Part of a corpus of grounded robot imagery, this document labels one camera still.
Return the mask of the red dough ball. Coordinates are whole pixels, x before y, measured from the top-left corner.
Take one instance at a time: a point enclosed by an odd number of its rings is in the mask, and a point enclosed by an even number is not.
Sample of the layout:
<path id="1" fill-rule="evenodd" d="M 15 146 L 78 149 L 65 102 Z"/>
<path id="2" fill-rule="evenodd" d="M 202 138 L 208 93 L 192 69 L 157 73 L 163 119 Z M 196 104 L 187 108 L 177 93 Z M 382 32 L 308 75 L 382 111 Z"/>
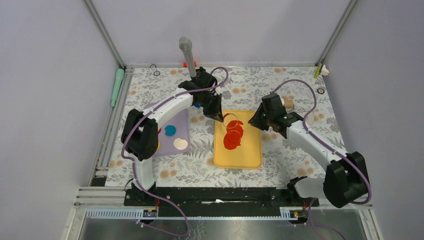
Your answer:
<path id="1" fill-rule="evenodd" d="M 227 150 L 234 150 L 241 146 L 244 135 L 243 122 L 240 120 L 230 121 L 226 127 L 226 134 L 223 138 L 223 145 Z"/>

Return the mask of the wooden dough roller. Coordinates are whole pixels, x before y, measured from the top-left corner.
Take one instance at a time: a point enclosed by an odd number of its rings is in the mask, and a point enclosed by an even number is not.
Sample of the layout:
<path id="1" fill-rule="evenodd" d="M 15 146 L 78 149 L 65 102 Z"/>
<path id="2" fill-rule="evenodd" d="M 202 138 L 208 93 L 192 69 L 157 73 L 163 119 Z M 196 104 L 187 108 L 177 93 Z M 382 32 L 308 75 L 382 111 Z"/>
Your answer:
<path id="1" fill-rule="evenodd" d="M 288 99 L 288 98 L 282 98 L 281 101 L 282 101 L 282 105 L 285 108 L 287 108 L 287 109 L 294 109 L 295 104 L 294 104 L 294 101 L 293 100 Z"/>

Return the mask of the yellow tray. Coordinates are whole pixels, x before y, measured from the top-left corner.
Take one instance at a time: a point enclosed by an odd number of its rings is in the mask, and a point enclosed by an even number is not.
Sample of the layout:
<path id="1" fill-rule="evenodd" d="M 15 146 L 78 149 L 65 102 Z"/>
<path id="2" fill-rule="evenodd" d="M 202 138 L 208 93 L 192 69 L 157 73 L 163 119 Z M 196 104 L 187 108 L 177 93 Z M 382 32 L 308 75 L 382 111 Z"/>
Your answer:
<path id="1" fill-rule="evenodd" d="M 262 142 L 261 131 L 251 126 L 248 121 L 254 115 L 249 110 L 223 110 L 224 122 L 215 122 L 213 163 L 223 169 L 249 169 L 255 170 L 261 167 Z M 243 122 L 243 137 L 241 146 L 228 150 L 224 147 L 223 139 L 226 134 L 226 126 L 230 121 Z"/>

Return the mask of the metal dough scraper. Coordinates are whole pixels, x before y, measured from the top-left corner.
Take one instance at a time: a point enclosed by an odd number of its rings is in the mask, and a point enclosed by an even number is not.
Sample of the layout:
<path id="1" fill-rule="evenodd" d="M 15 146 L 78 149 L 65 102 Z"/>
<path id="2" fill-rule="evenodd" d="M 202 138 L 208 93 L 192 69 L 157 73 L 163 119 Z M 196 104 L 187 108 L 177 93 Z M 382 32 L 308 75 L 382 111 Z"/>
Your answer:
<path id="1" fill-rule="evenodd" d="M 305 116 L 305 122 L 308 126 L 312 126 L 315 123 L 315 114 L 312 112 L 308 116 Z"/>

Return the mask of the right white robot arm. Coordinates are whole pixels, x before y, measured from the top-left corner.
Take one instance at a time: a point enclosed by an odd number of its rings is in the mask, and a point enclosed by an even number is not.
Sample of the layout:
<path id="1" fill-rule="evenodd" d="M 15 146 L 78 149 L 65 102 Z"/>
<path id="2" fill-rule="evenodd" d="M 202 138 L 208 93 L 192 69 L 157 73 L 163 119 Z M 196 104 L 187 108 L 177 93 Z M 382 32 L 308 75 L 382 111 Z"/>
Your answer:
<path id="1" fill-rule="evenodd" d="M 272 129 L 285 139 L 295 143 L 325 170 L 323 178 L 296 177 L 287 184 L 287 201 L 301 205 L 309 198 L 326 198 L 333 206 L 361 204 L 358 200 L 371 197 L 371 186 L 365 158 L 355 151 L 344 152 L 319 138 L 296 112 L 287 112 L 282 99 L 276 93 L 268 94 L 249 124 L 259 130 Z"/>

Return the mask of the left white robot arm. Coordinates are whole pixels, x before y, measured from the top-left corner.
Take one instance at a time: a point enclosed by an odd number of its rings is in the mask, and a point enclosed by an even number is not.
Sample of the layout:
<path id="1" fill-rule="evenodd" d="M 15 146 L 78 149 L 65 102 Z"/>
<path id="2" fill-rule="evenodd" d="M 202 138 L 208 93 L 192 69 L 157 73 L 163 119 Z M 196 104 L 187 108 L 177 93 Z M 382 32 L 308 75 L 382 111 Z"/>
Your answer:
<path id="1" fill-rule="evenodd" d="M 121 157 L 131 161 L 133 185 L 138 189 L 136 199 L 144 206 L 152 204 L 155 192 L 152 157 L 159 146 L 159 130 L 171 118 L 193 105 L 203 108 L 203 115 L 223 122 L 222 95 L 218 88 L 225 86 L 229 79 L 228 70 L 223 67 L 225 78 L 218 82 L 212 72 L 203 67 L 195 69 L 190 80 L 181 82 L 175 91 L 141 111 L 128 112 L 121 134 Z"/>

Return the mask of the flat white dough disc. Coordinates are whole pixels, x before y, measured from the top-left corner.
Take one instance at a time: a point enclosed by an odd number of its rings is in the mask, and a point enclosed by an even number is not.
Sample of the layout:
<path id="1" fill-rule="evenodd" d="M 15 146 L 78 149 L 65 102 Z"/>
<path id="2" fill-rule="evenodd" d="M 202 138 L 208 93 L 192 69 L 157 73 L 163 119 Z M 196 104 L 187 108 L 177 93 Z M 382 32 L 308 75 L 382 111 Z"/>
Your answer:
<path id="1" fill-rule="evenodd" d="M 173 141 L 173 146 L 177 149 L 177 150 L 185 150 L 188 146 L 189 143 L 187 140 L 182 139 L 182 138 L 176 138 Z"/>

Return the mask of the flat blue dough disc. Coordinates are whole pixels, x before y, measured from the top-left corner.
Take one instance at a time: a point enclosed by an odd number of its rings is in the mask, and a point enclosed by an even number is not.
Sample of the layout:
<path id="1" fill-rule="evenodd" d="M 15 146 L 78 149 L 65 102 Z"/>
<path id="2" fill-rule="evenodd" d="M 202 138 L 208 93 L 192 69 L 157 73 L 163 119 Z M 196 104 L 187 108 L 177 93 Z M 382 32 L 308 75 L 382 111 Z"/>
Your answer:
<path id="1" fill-rule="evenodd" d="M 168 137 L 172 137 L 176 134 L 177 128 L 174 125 L 167 125 L 165 128 L 165 135 Z"/>

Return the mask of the purple tray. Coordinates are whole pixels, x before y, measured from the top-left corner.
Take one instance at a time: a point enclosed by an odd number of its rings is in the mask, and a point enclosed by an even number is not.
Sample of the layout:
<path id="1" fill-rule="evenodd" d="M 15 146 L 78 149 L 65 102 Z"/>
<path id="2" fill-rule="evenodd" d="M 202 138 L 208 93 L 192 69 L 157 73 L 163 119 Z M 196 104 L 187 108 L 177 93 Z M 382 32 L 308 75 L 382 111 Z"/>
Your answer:
<path id="1" fill-rule="evenodd" d="M 157 142 L 158 146 L 153 158 L 182 154 L 190 149 L 188 111 L 186 109 L 158 128 Z"/>

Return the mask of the grey microphone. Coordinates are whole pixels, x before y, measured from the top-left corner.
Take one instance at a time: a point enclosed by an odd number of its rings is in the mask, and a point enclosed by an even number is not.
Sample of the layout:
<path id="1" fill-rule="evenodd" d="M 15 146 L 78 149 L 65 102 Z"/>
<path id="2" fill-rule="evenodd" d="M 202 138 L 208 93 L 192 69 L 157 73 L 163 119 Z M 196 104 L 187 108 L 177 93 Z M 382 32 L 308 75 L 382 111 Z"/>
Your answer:
<path id="1" fill-rule="evenodd" d="M 189 75 L 191 78 L 197 77 L 196 67 L 195 67 L 195 61 L 192 53 L 192 42 L 189 39 L 188 36 L 182 36 L 179 39 L 179 49 L 182 51 L 186 67 L 188 69 Z"/>

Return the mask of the white corner clip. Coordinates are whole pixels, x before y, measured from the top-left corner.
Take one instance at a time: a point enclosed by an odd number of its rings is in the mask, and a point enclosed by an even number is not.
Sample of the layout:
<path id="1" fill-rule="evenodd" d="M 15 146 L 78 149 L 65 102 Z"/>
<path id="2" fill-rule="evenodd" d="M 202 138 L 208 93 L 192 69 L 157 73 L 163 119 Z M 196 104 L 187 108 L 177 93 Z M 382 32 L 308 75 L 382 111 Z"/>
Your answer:
<path id="1" fill-rule="evenodd" d="M 317 78 L 318 76 L 327 76 L 330 73 L 330 71 L 327 69 L 326 65 L 323 63 L 320 63 L 317 66 L 317 70 L 315 72 L 314 78 Z"/>

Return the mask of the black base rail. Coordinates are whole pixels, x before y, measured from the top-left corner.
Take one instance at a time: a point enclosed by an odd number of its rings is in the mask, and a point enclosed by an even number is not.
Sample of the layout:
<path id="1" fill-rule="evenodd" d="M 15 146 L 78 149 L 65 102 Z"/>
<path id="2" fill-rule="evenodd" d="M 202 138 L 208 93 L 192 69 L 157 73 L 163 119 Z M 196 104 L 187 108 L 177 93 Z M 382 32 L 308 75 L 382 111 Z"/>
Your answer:
<path id="1" fill-rule="evenodd" d="M 125 191 L 124 206 L 153 207 L 159 217 L 279 217 L 283 208 L 307 210 L 318 200 L 276 187 L 153 187 Z"/>

